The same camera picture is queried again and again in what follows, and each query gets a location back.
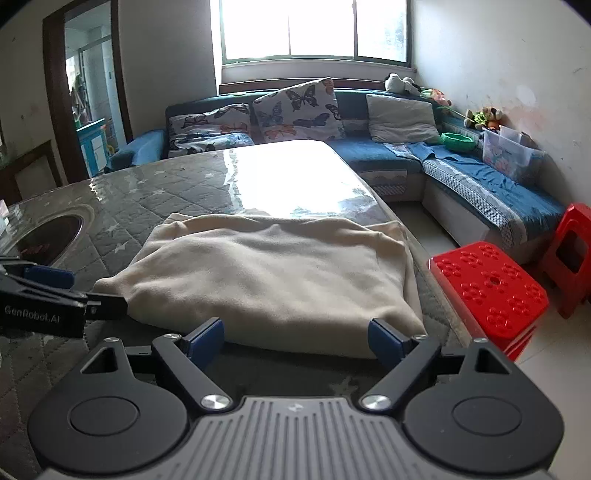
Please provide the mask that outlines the cream beige sweatshirt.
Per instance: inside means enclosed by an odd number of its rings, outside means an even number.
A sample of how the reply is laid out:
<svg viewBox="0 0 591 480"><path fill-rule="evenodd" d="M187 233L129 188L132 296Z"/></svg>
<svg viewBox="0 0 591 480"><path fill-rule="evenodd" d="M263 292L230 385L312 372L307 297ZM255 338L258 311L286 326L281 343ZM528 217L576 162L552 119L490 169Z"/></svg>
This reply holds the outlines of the cream beige sweatshirt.
<svg viewBox="0 0 591 480"><path fill-rule="evenodd" d="M217 317L229 342L267 350L368 358L370 321L425 332L396 221L172 214L94 289L137 322L188 333Z"/></svg>

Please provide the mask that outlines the red plastic stool far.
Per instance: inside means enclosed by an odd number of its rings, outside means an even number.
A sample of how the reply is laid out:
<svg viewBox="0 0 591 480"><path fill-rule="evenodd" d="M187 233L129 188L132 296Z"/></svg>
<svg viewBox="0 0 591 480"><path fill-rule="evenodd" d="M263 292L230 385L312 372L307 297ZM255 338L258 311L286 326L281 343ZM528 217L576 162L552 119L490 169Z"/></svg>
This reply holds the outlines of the red plastic stool far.
<svg viewBox="0 0 591 480"><path fill-rule="evenodd" d="M557 311L565 319L590 297L590 222L588 205L570 204L541 261L542 272L559 290Z"/></svg>

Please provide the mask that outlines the black round induction cooktop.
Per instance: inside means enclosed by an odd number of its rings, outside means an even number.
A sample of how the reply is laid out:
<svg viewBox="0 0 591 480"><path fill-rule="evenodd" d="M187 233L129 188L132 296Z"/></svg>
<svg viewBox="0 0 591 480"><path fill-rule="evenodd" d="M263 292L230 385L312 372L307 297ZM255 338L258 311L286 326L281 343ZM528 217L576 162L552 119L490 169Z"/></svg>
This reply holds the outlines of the black round induction cooktop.
<svg viewBox="0 0 591 480"><path fill-rule="evenodd" d="M52 266L74 243L83 227L84 220L80 215L59 215L22 235L4 255L42 266Z"/></svg>

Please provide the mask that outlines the window with green frame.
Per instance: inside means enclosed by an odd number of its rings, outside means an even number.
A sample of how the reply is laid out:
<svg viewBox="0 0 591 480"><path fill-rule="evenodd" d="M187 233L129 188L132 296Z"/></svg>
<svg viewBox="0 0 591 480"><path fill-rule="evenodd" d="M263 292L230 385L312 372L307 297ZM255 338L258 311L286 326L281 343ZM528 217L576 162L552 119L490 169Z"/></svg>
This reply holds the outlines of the window with green frame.
<svg viewBox="0 0 591 480"><path fill-rule="evenodd" d="M409 66L408 1L220 1L226 64L341 59Z"/></svg>

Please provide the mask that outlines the butterfly pillow lying flat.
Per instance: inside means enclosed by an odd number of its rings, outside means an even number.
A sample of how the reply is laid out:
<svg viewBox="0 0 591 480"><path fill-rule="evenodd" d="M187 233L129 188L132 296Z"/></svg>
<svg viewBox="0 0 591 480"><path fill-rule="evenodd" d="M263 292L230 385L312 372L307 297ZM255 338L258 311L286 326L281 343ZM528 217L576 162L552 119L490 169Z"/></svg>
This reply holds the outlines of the butterfly pillow lying flat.
<svg viewBox="0 0 591 480"><path fill-rule="evenodd" d="M169 158L254 144L247 104L230 104L205 113L172 116L168 127Z"/></svg>

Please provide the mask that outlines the blue small cabinet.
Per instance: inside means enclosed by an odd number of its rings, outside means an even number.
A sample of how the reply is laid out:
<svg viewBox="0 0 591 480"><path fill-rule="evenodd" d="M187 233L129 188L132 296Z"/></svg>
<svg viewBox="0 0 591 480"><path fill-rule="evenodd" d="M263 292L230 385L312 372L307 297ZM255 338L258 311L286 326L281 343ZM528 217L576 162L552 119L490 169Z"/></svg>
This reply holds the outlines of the blue small cabinet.
<svg viewBox="0 0 591 480"><path fill-rule="evenodd" d="M101 174L109 158L105 119L93 121L76 130L82 157L90 177Z"/></svg>

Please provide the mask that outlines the clear plastic storage box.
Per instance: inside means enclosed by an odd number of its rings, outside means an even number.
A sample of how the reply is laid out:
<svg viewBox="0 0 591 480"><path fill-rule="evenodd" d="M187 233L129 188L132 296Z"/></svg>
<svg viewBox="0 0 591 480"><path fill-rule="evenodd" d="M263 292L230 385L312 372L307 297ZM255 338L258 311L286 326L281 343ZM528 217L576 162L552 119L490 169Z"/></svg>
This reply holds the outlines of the clear plastic storage box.
<svg viewBox="0 0 591 480"><path fill-rule="evenodd" d="M503 125L484 131L483 162L516 183L535 184L545 156L524 132Z"/></svg>

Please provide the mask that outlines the panda plush toy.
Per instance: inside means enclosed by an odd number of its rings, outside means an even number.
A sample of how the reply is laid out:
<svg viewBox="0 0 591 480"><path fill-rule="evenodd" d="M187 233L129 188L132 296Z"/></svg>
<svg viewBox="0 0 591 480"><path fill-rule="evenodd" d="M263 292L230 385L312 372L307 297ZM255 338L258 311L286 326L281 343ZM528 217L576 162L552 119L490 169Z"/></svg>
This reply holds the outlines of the panda plush toy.
<svg viewBox="0 0 591 480"><path fill-rule="evenodd" d="M396 73L390 73L385 79L385 90L399 95L421 95L421 87L411 77L401 78Z"/></svg>

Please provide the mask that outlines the blue sofa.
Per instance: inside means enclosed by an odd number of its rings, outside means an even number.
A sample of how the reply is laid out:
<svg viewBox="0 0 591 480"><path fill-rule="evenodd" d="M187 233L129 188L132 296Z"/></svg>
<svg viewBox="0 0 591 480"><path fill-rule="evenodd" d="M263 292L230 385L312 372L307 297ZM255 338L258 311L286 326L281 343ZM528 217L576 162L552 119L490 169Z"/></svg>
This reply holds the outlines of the blue sofa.
<svg viewBox="0 0 591 480"><path fill-rule="evenodd" d="M564 207L478 159L443 146L408 148L370 138L368 90L335 90L345 127L332 150L389 203L422 204L460 243L480 238L528 259L560 223Z"/></svg>

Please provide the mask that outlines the green bowl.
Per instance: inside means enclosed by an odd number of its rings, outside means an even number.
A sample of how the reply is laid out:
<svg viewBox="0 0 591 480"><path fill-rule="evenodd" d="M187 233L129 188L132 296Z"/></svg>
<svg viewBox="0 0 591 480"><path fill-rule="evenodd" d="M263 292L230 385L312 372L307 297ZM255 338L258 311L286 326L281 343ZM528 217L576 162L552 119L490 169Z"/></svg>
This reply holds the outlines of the green bowl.
<svg viewBox="0 0 591 480"><path fill-rule="evenodd" d="M441 141L448 150L456 153L468 153L477 146L477 142L473 138L453 132L442 133Z"/></svg>

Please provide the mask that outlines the grey plain cushion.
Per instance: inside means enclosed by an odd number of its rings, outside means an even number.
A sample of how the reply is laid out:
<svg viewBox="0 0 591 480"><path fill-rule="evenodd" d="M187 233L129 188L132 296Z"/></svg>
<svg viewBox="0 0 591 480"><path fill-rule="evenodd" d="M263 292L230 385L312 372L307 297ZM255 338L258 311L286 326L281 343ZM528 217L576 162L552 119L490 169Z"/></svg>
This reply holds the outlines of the grey plain cushion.
<svg viewBox="0 0 591 480"><path fill-rule="evenodd" d="M373 141L392 144L441 142L430 103L374 94L368 94L366 100Z"/></svg>

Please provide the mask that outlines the dark wooden side table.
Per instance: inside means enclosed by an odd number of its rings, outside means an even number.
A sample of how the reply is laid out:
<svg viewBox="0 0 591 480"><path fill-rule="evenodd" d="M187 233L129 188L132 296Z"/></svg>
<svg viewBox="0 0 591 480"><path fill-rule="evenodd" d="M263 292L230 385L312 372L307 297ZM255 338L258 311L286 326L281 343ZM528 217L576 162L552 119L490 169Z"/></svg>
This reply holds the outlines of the dark wooden side table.
<svg viewBox="0 0 591 480"><path fill-rule="evenodd" d="M1 167L1 199L8 206L62 185L50 141Z"/></svg>

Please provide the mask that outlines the colourful plush toys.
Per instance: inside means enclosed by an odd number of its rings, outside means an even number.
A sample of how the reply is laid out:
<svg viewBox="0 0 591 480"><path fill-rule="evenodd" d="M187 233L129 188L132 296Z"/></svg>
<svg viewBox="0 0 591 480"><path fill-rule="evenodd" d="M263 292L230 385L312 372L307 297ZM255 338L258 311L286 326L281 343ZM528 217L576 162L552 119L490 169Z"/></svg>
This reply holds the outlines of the colourful plush toys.
<svg viewBox="0 0 591 480"><path fill-rule="evenodd" d="M503 117L503 111L495 107L484 107L477 112L468 109L464 116L464 126L479 131L499 131Z"/></svg>

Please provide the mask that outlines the butterfly pillow upright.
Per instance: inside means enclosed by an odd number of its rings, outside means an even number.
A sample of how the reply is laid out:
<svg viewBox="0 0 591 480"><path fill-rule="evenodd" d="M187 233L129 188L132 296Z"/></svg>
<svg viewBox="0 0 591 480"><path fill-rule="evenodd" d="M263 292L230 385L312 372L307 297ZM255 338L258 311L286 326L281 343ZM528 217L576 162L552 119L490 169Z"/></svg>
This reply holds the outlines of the butterfly pillow upright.
<svg viewBox="0 0 591 480"><path fill-rule="evenodd" d="M346 136L332 78L263 95L252 102L252 107L266 143L332 141Z"/></svg>

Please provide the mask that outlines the red plastic stool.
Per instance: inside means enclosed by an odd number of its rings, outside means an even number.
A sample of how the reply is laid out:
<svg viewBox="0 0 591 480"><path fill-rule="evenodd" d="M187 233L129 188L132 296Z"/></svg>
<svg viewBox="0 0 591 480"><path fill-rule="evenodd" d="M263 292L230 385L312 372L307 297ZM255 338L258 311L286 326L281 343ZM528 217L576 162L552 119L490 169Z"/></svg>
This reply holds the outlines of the red plastic stool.
<svg viewBox="0 0 591 480"><path fill-rule="evenodd" d="M588 205L570 204L541 261L542 272L559 290L557 311L565 319L590 297L590 222Z"/></svg>
<svg viewBox="0 0 591 480"><path fill-rule="evenodd" d="M549 308L543 287L484 241L436 255L428 267L471 336L487 338L517 360Z"/></svg>

